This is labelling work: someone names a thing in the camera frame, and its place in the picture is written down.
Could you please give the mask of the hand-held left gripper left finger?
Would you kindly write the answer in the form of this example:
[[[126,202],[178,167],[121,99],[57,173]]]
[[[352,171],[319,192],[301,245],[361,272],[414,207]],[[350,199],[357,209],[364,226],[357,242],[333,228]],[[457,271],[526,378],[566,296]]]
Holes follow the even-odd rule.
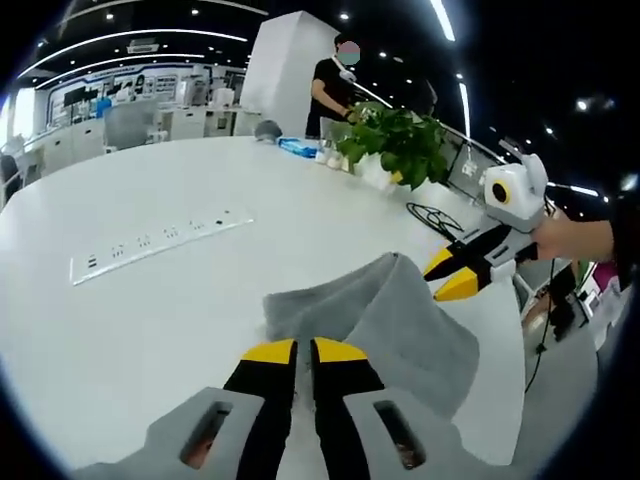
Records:
[[[143,446],[77,479],[274,479],[292,423],[298,344],[248,350],[221,388],[206,387],[154,421]]]

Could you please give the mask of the person's right hand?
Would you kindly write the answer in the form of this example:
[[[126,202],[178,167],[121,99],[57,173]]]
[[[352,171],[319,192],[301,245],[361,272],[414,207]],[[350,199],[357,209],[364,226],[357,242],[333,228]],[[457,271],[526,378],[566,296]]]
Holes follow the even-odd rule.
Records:
[[[573,221],[561,210],[546,217],[533,231],[532,239],[540,259],[608,262],[614,257],[614,236],[609,221]]]

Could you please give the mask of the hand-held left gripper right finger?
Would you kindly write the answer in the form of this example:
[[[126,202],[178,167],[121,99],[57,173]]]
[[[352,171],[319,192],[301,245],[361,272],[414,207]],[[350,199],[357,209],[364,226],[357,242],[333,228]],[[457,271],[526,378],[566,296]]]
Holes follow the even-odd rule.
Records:
[[[330,479],[517,479],[464,449],[458,429],[388,388],[357,347],[310,342],[315,430]]]

